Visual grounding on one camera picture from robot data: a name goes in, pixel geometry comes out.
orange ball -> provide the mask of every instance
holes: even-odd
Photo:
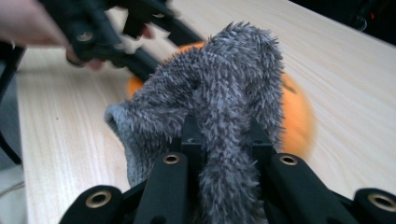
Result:
[[[192,47],[201,48],[204,42],[183,46],[178,53]],[[132,97],[134,92],[143,86],[138,77],[131,77],[128,82],[128,92]],[[309,155],[315,136],[315,117],[304,92],[297,83],[286,73],[282,74],[282,109],[284,119],[282,122],[285,132],[281,134],[283,142],[282,152],[290,153],[306,159]]]

light wood surface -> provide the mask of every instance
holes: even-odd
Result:
[[[272,30],[317,118],[311,168],[348,198],[368,187],[396,194],[396,48],[285,0],[176,0],[173,7],[203,37],[231,21]],[[120,26],[125,12],[110,16]],[[145,47],[165,59],[175,47],[164,32],[155,35]],[[27,50],[17,78],[30,223],[57,223],[95,185],[129,188],[123,147],[103,119],[107,105],[126,98],[129,77],[111,65],[74,68],[61,49]]]

black cable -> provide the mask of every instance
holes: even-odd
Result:
[[[18,69],[18,65],[21,61],[25,49],[15,47],[6,60],[6,67],[4,68],[3,74],[0,76],[0,104],[3,101],[3,97],[6,94],[9,83],[14,77],[15,72]],[[12,150],[12,147],[8,144],[6,138],[0,131],[0,148],[9,156],[15,164],[21,164],[21,158]]]

wooden table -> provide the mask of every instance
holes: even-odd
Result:
[[[396,194],[396,48],[281,0],[173,2],[201,36],[250,21],[278,36],[288,72],[305,90],[317,121],[306,161],[336,192]],[[113,11],[121,25],[125,12]],[[146,45],[159,59],[175,47],[156,31]],[[132,43],[132,49],[141,44]],[[126,98],[125,69],[78,69],[61,49],[28,49],[18,73],[21,142],[31,223],[56,223],[95,185],[125,191],[123,147],[104,123],[107,105]]]

gray furry cloth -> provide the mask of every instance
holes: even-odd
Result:
[[[156,156],[181,136],[192,113],[208,155],[193,222],[265,223],[248,130],[256,119],[280,149],[281,59],[269,31],[230,24],[201,49],[159,66],[133,99],[110,105],[105,119],[125,147],[131,187],[148,178]]]

